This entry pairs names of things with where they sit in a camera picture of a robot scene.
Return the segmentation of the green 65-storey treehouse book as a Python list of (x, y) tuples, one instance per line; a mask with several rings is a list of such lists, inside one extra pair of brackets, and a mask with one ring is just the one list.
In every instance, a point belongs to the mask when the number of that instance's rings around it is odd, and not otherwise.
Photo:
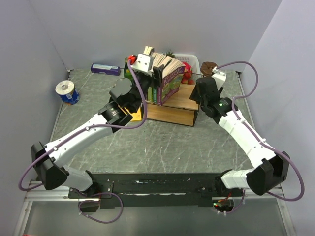
[(153, 102), (153, 89), (152, 89), (152, 87), (149, 87), (149, 88), (148, 88), (148, 91), (147, 91), (147, 101)]

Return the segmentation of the green 104-storey treehouse book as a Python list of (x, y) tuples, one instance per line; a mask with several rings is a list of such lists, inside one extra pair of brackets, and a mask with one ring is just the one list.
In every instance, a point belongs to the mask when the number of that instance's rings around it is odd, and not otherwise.
[(158, 103), (158, 88), (153, 88), (153, 103)]

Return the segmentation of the purple 117-storey treehouse book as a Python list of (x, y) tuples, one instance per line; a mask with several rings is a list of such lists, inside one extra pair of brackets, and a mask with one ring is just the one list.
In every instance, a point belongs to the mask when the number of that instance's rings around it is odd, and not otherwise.
[(158, 86), (158, 105), (163, 105), (173, 94), (177, 93), (182, 81), (185, 65), (176, 58), (153, 52), (153, 66), (164, 65), (161, 85)]

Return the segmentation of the dark blue paperback book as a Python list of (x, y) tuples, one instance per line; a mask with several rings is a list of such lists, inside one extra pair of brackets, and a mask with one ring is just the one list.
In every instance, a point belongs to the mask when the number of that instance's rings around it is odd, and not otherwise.
[(143, 54), (150, 56), (154, 51), (155, 51), (154, 47), (146, 46)]

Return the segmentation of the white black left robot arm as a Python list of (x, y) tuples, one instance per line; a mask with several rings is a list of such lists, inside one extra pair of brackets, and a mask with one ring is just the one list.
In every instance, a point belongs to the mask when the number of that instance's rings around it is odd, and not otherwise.
[(160, 84), (163, 69), (163, 66), (155, 66), (148, 71), (132, 65), (130, 72), (133, 80), (117, 80), (110, 90), (109, 102), (90, 120), (58, 140), (45, 145), (37, 142), (32, 146), (33, 167), (46, 190), (67, 186), (79, 190), (87, 198), (97, 193), (92, 174), (71, 168), (68, 163), (99, 139), (120, 129), (128, 129), (132, 114), (139, 108), (146, 114), (144, 93), (151, 85)]

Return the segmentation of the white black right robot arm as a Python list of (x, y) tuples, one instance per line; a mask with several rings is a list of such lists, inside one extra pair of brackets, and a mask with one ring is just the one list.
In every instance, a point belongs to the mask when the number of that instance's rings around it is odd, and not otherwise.
[(267, 149), (265, 142), (259, 142), (260, 136), (248, 130), (250, 125), (241, 111), (230, 98), (221, 98), (221, 91), (213, 78), (199, 78), (189, 98), (237, 142), (252, 168), (224, 171), (217, 178), (215, 190), (226, 196), (233, 188), (243, 188), (261, 196), (286, 179), (289, 163)]

